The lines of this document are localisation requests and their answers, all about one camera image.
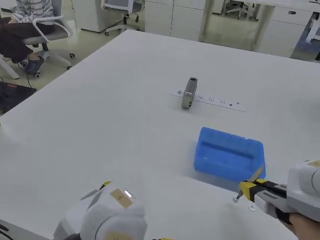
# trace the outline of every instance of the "blue container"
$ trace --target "blue container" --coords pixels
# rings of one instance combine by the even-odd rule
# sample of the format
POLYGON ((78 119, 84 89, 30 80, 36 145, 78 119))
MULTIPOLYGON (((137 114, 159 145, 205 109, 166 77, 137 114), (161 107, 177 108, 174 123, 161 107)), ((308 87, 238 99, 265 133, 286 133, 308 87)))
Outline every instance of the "blue container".
POLYGON ((194 169, 234 182, 242 182, 263 166, 259 178, 266 177, 264 145, 256 140, 203 127, 194 157, 194 169))

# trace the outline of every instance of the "label sticker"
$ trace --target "label sticker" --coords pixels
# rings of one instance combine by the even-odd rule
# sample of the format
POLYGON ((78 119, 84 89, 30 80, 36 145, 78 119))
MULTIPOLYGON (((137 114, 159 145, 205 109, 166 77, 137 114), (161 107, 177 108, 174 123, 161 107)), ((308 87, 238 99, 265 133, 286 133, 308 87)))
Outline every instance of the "label sticker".
POLYGON ((132 236, 129 236, 125 233, 110 231, 107 233, 104 240, 132 240, 132 236))
POLYGON ((310 162, 310 163, 308 163, 308 165, 310 165, 312 167, 320 168, 320 160, 310 162))
POLYGON ((129 197, 127 197, 120 189, 116 189, 110 193, 118 203, 120 203, 125 209, 130 207, 133 203, 129 197))

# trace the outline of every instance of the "gray office chair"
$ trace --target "gray office chair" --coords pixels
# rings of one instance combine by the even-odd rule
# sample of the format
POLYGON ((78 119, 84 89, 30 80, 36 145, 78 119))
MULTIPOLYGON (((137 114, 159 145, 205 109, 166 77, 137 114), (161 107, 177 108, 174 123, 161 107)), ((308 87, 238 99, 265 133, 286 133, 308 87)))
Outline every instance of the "gray office chair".
POLYGON ((117 11, 118 13, 123 13, 123 24, 107 28, 104 33, 106 36, 109 35, 110 31, 114 30, 121 30, 121 33, 127 29, 140 31, 138 27, 128 25, 127 18, 131 14, 135 14, 135 22, 138 23, 138 13, 145 9, 145 0, 140 0, 140 2, 138 2, 138 0, 101 0, 101 8, 105 11, 117 11))
MULTIPOLYGON (((26 45, 32 45, 34 47, 38 47, 39 44, 41 44, 42 51, 38 51, 35 54, 37 54, 38 56, 41 56, 44 60, 51 58, 57 62, 60 62, 66 66, 67 70, 69 70, 72 67, 71 63, 68 60, 64 59, 63 57, 59 56, 54 51, 48 49, 48 43, 50 41, 66 39, 72 36, 73 34, 73 31, 70 29, 70 27, 63 21, 64 16, 62 15, 62 0, 51 0, 51 2, 53 6, 54 17, 36 18, 32 22, 33 26, 41 36, 27 38, 23 42, 26 45), (41 30, 38 28, 37 23, 47 22, 47 21, 54 21, 54 32, 48 35, 44 35, 43 32, 41 32, 41 30)), ((74 53, 70 53, 69 56, 72 59, 75 58, 74 53)), ((26 67, 27 63, 21 62, 21 65, 23 67, 26 67)), ((40 78, 40 73, 39 72, 36 73, 34 77, 36 79, 40 78)))

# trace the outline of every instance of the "socket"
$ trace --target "socket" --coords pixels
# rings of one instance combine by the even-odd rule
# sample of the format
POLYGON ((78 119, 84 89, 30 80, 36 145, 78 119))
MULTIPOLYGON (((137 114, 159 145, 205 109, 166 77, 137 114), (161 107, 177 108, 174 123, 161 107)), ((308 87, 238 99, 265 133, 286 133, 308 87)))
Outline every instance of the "socket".
MULTIPOLYGON (((179 89, 178 91, 174 91, 173 93, 170 93, 170 95, 182 98, 184 93, 183 93, 183 90, 179 89)), ((240 102, 229 101, 227 99, 221 99, 214 96, 204 96, 200 93, 195 94, 194 101, 215 105, 215 106, 226 108, 226 109, 232 109, 232 110, 236 110, 244 113, 246 112, 245 107, 240 102)))

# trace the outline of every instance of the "desk leg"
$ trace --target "desk leg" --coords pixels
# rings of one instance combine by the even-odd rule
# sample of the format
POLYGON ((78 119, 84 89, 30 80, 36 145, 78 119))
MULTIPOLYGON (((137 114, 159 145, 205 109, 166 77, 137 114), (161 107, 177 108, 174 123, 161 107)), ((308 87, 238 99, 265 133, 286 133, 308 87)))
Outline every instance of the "desk leg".
POLYGON ((0 57, 0 67, 13 79, 19 79, 19 75, 0 57))

